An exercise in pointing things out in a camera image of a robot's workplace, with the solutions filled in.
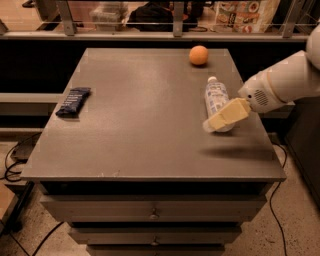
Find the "cabinet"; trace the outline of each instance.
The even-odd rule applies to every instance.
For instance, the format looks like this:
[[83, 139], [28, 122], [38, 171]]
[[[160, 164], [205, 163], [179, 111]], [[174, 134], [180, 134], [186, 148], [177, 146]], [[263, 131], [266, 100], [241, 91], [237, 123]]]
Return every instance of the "cabinet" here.
[[290, 116], [293, 125], [285, 136], [288, 148], [301, 171], [312, 196], [320, 207], [319, 111], [320, 98], [305, 98], [296, 102]]
[[52, 115], [22, 173], [91, 255], [222, 255], [285, 174], [252, 113], [208, 134], [204, 89], [242, 85], [228, 50], [192, 66], [188, 49], [85, 51], [70, 88], [91, 87], [77, 118]]

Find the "speckled floor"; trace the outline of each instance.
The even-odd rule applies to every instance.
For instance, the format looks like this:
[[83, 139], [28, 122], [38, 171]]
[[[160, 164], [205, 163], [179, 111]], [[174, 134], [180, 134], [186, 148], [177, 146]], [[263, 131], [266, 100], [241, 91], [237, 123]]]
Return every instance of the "speckled floor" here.
[[[0, 174], [6, 152], [15, 145], [14, 137], [0, 141]], [[280, 159], [283, 151], [274, 146]], [[315, 256], [320, 253], [320, 211], [311, 197], [293, 159], [288, 157], [284, 168], [287, 180], [273, 198], [274, 211], [283, 227], [288, 256]], [[270, 198], [275, 186], [268, 192]], [[35, 188], [21, 214], [22, 230], [12, 235], [32, 255], [43, 237], [58, 223], [39, 203], [41, 193]], [[233, 244], [226, 245], [224, 256], [281, 256], [284, 247], [280, 229], [269, 204], [266, 204], [253, 221], [242, 225], [243, 233]], [[86, 256], [84, 245], [78, 245], [68, 236], [69, 226], [60, 226], [43, 244], [38, 256]], [[9, 235], [0, 238], [1, 256], [25, 256]]]

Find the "bottle label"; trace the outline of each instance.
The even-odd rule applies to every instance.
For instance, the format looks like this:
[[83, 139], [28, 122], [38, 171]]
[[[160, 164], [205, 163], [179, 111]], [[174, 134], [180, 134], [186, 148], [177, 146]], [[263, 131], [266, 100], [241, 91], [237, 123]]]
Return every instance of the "bottle label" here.
[[225, 86], [218, 82], [207, 85], [205, 99], [209, 117], [229, 101]]

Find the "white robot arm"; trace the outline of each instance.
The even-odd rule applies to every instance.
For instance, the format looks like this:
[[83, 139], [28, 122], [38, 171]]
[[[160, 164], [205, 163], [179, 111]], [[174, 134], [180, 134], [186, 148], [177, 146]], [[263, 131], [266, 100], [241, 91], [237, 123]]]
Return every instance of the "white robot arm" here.
[[249, 78], [229, 101], [208, 120], [213, 130], [248, 117], [266, 113], [288, 102], [320, 96], [320, 25], [311, 33], [306, 52], [299, 51]]

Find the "dark blue package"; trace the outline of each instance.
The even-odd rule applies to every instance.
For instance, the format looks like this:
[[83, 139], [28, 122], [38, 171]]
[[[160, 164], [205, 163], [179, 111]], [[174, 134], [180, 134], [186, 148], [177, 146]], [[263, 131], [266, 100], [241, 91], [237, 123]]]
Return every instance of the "dark blue package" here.
[[56, 112], [59, 117], [78, 114], [85, 99], [90, 94], [89, 87], [77, 87], [70, 90], [60, 109]]

